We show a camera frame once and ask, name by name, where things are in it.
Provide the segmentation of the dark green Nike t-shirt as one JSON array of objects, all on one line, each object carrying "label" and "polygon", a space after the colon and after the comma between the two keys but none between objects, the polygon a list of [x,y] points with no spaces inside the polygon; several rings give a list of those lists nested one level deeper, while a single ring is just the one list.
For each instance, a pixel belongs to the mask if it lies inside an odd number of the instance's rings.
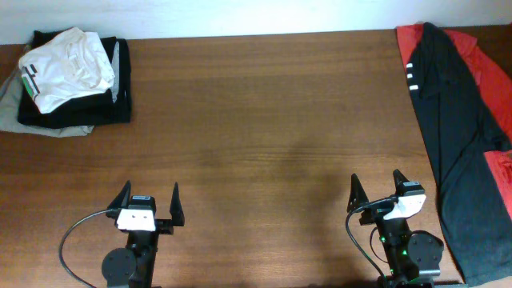
[{"label": "dark green Nike t-shirt", "polygon": [[510,140],[447,33],[431,23],[409,59],[410,97],[438,187],[442,231],[468,286],[511,274],[511,219],[485,152]]}]

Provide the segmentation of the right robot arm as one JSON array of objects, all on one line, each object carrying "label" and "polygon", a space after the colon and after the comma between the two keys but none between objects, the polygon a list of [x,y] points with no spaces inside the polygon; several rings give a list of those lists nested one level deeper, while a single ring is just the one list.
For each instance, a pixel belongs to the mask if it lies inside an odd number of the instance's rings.
[{"label": "right robot arm", "polygon": [[[379,273],[379,287],[433,287],[434,278],[441,274],[444,243],[424,230],[412,231],[407,222],[421,211],[426,201],[426,192],[419,182],[408,180],[400,170],[393,171],[393,178],[395,192],[388,197],[370,201],[358,176],[351,175],[346,232]],[[360,225],[373,225],[378,232],[390,268],[389,276],[384,275],[352,235],[350,219],[355,214],[361,215]]]}]

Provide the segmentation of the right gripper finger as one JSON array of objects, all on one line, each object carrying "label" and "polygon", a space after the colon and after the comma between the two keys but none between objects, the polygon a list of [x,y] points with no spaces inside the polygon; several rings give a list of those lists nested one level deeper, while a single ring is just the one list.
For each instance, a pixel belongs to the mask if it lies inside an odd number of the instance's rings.
[{"label": "right gripper finger", "polygon": [[403,175],[403,173],[396,169],[393,171],[394,185],[395,185],[395,194],[396,195],[404,195],[406,192],[405,184],[409,181],[407,177]]},{"label": "right gripper finger", "polygon": [[350,196],[347,205],[347,212],[352,212],[369,202],[361,182],[356,174],[350,177]]}]

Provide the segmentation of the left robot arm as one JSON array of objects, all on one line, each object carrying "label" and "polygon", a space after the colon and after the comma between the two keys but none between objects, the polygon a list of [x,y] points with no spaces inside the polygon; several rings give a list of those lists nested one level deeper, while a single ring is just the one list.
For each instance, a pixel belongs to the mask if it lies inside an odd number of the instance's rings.
[{"label": "left robot arm", "polygon": [[115,227],[127,234],[126,245],[109,252],[102,262],[102,275],[108,287],[151,288],[154,265],[161,235],[172,235],[174,228],[185,225],[185,215],[174,184],[168,219],[156,217],[156,200],[152,196],[131,195],[126,182],[108,205],[106,216]]}]

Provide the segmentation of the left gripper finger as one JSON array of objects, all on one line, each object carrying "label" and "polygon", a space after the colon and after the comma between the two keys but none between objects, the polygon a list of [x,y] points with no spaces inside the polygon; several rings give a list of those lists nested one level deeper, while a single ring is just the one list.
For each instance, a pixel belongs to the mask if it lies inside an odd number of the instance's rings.
[{"label": "left gripper finger", "polygon": [[109,210],[118,210],[122,208],[128,207],[128,202],[130,200],[130,192],[131,192],[131,183],[128,180],[119,194],[114,198],[114,200],[108,205]]},{"label": "left gripper finger", "polygon": [[172,226],[185,225],[185,215],[180,200],[179,185],[177,182],[174,184],[172,191],[169,212],[171,215]]}]

